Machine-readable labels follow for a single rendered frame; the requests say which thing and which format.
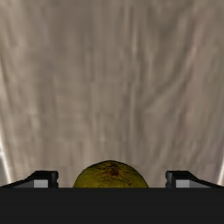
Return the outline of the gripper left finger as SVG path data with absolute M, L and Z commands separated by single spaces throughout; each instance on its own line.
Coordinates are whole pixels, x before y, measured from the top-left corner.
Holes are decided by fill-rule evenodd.
M 57 171 L 35 171 L 25 179 L 2 185 L 2 188 L 58 188 Z

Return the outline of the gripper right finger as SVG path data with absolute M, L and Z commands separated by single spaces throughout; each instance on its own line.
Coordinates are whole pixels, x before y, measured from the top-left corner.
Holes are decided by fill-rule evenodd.
M 166 188 L 221 188 L 221 185 L 199 179 L 189 171 L 167 171 Z

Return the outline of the green-brown kiwi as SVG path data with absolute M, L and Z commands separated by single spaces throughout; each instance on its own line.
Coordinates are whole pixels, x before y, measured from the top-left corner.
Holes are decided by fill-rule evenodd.
M 115 160 L 102 161 L 84 169 L 74 188 L 148 188 L 144 177 L 128 164 Z

